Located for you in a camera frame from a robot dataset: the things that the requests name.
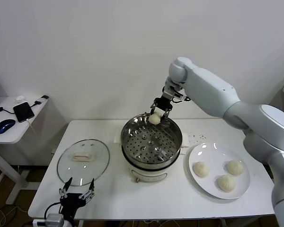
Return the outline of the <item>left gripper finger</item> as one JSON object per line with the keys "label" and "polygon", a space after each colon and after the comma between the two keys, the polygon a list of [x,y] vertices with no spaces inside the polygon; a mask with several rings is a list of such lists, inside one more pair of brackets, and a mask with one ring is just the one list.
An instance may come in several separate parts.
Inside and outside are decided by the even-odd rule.
{"label": "left gripper finger", "polygon": [[60,198],[66,198],[67,197],[67,191],[71,185],[72,177],[64,184],[62,188],[59,189],[59,195]]}
{"label": "left gripper finger", "polygon": [[82,201],[85,201],[85,203],[89,203],[95,195],[94,181],[95,181],[95,179],[93,178],[90,185],[89,185],[89,189],[85,193],[83,193],[82,195],[79,196],[79,199],[82,200]]}

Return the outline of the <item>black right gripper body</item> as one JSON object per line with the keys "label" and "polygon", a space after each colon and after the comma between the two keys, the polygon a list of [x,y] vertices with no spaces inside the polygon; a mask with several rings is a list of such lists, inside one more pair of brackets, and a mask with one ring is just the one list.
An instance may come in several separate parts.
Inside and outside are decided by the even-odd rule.
{"label": "black right gripper body", "polygon": [[173,106],[171,101],[173,99],[173,95],[163,92],[161,97],[155,98],[155,106],[158,109],[172,109]]}

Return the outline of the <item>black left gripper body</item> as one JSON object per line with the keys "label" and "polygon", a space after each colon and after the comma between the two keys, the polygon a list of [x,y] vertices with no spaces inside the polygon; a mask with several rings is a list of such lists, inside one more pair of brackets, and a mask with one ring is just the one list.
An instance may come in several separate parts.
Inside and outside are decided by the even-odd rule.
{"label": "black left gripper body", "polygon": [[67,193],[67,197],[60,198],[61,213],[65,220],[74,220],[78,208],[85,206],[85,200],[80,193]]}

